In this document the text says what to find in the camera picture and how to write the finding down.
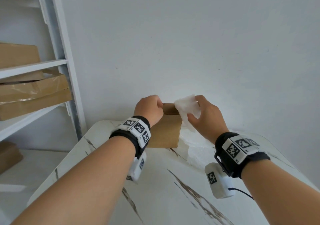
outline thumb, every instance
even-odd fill
[[[190,122],[190,124],[195,128],[199,123],[199,119],[194,117],[194,115],[191,113],[188,113],[187,117],[188,117],[188,121]]]

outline shelf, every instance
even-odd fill
[[[40,62],[35,64],[23,65],[23,66],[4,68],[4,69],[0,69],[0,79],[20,75],[27,72],[32,72],[35,70],[42,70],[49,67],[64,65],[64,64],[66,64],[66,60],[54,60],[54,61],[45,61],[45,62]]]
[[[49,113],[51,110],[55,109],[59,105],[60,104],[50,106],[50,107],[35,111],[33,113],[18,116],[6,121],[0,121],[0,141],[9,137],[13,133],[22,129],[23,127],[35,121],[36,119],[40,118],[41,116],[45,115],[46,113]]]
[[[21,162],[0,175],[0,224],[9,225],[68,153],[20,150]]]

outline marble tabletop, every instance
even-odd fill
[[[102,145],[118,123],[120,122],[95,123],[35,191],[28,204]],[[252,133],[243,134],[259,144],[263,143],[263,149],[275,164],[317,189],[264,137]],[[204,170],[186,161],[188,148],[181,139],[176,149],[147,148],[147,161],[138,184],[126,180],[109,224],[268,224],[254,200],[240,192],[230,198],[216,199]],[[235,188],[249,193],[241,179],[233,179],[233,184]]]

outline taped cardboard box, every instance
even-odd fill
[[[0,43],[0,69],[17,67],[40,62],[38,48],[35,45],[16,45]],[[24,73],[17,76],[0,79],[3,82],[19,82],[42,80],[44,75],[41,70]]]
[[[0,174],[23,159],[17,146],[8,141],[0,142]]]
[[[164,103],[163,112],[161,120],[151,127],[148,147],[177,148],[182,119],[173,103]]]
[[[47,77],[35,82],[0,85],[0,121],[72,99],[65,75]]]

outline person's right hand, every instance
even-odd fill
[[[204,96],[196,96],[196,100],[201,109],[200,118],[197,119],[193,114],[188,113],[188,121],[204,138],[215,144],[221,134],[229,131],[226,122],[219,108]]]

